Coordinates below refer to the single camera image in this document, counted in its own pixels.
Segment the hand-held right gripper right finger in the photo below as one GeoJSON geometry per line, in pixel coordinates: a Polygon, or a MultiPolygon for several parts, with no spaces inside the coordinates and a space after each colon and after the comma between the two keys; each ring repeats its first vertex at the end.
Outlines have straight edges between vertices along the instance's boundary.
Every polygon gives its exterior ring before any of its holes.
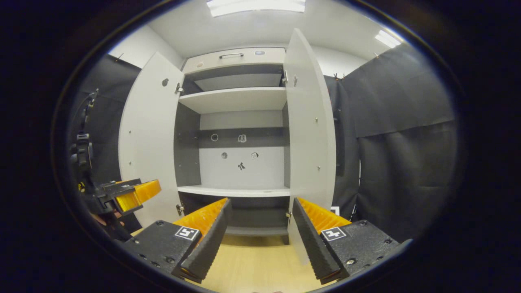
{"type": "Polygon", "coordinates": [[[351,222],[302,198],[294,199],[292,215],[321,284],[364,274],[396,258],[412,242],[399,242],[366,219],[351,222]]]}

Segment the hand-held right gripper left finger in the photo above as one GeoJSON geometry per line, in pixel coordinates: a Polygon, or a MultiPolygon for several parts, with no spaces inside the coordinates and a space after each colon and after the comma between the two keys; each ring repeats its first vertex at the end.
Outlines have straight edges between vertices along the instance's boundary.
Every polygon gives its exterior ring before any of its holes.
{"type": "Polygon", "coordinates": [[[230,199],[223,198],[173,223],[155,221],[122,247],[164,274],[201,283],[216,258],[231,213],[230,199]]]}

